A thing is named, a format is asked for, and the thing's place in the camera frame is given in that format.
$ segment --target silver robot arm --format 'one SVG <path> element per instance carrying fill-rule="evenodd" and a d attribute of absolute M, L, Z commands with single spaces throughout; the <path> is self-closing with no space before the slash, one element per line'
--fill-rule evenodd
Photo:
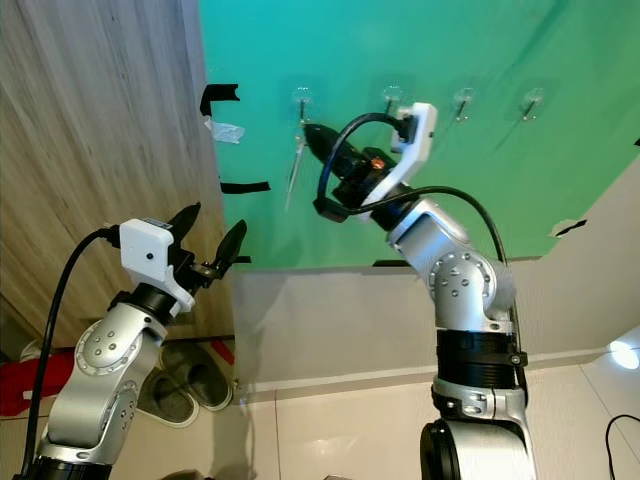
<path fill-rule="evenodd" d="M 475 251 L 466 230 L 432 199 L 419 198 L 451 193 L 470 201 L 467 194 L 450 187 L 413 190 L 407 183 L 427 160 L 436 115 L 433 106 L 416 103 L 397 118 L 361 115 L 340 134 L 306 125 L 307 144 L 324 164 L 314 206 L 336 222 L 351 215 L 374 220 L 434 301 L 438 373 L 432 398 L 441 418 L 422 432 L 423 480 L 535 480 L 525 417 L 527 356 L 511 316 L 511 274 Z M 397 164 L 378 148 L 360 152 L 346 142 L 372 121 L 394 127 L 392 151 L 402 154 Z M 333 190 L 339 203 L 326 197 L 331 173 L 340 180 Z"/>
<path fill-rule="evenodd" d="M 136 288 L 130 294 L 120 292 L 107 315 L 78 341 L 71 377 L 52 407 L 26 478 L 109 477 L 167 326 L 178 313 L 192 308 L 198 289 L 224 276 L 246 234 L 241 221 L 221 242 L 215 261 L 196 263 L 180 241 L 199 209 L 199 203 L 187 207 L 166 224 L 134 219 L 118 227 L 116 246 Z"/>

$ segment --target green backdrop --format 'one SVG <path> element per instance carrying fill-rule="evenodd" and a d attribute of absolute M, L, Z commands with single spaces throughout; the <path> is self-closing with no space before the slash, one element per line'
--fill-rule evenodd
<path fill-rule="evenodd" d="M 640 2 L 637 0 L 201 0 L 207 79 L 239 83 L 240 102 L 212 104 L 214 120 L 246 129 L 216 142 L 223 182 L 268 181 L 269 192 L 225 195 L 229 224 L 249 225 L 249 268 L 371 265 L 395 258 L 375 224 L 339 225 L 312 207 L 320 163 L 304 154 L 285 210 L 295 152 L 297 87 L 311 121 L 340 130 L 383 111 L 385 87 L 404 104 L 438 108 L 434 146 L 413 186 L 451 185 L 490 211 L 510 257 L 539 256 L 552 227 L 579 219 L 640 153 Z M 455 121 L 456 94 L 473 90 Z M 537 118 L 523 99 L 543 89 Z M 388 150 L 389 127 L 352 143 Z M 480 219 L 441 204 L 490 252 Z"/>

